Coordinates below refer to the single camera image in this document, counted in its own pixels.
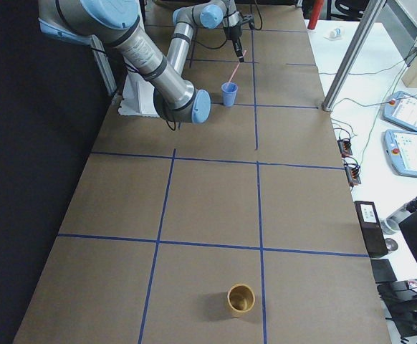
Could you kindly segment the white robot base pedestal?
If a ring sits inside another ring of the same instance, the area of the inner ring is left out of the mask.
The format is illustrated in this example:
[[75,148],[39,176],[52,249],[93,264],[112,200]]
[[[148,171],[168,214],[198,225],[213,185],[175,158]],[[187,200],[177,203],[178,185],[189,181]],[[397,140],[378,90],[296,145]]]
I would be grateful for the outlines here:
[[153,93],[154,86],[139,74],[128,72],[122,93],[123,99],[118,109],[119,114],[158,118],[153,103]]

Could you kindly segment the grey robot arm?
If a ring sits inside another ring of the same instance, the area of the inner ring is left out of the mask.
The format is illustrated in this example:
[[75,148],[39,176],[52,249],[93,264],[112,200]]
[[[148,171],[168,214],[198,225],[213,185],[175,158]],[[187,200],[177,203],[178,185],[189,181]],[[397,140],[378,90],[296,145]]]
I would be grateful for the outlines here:
[[181,76],[194,33],[189,12],[178,15],[164,54],[140,26],[136,1],[39,1],[38,5],[44,33],[65,41],[96,36],[118,50],[154,87],[153,104],[162,119],[178,123],[208,119],[210,94]]
[[227,41],[232,42],[240,62],[244,61],[241,45],[244,18],[234,1],[209,1],[203,4],[181,7],[173,12],[174,32],[171,37],[167,60],[181,74],[186,63],[193,36],[198,28],[223,27]]

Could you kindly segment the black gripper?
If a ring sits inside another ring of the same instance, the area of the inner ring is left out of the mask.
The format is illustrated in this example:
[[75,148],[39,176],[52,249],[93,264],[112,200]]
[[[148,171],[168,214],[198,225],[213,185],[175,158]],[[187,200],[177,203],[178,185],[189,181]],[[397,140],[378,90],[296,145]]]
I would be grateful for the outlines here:
[[239,63],[243,63],[244,51],[241,45],[241,24],[239,22],[233,26],[226,27],[226,38],[232,42]]

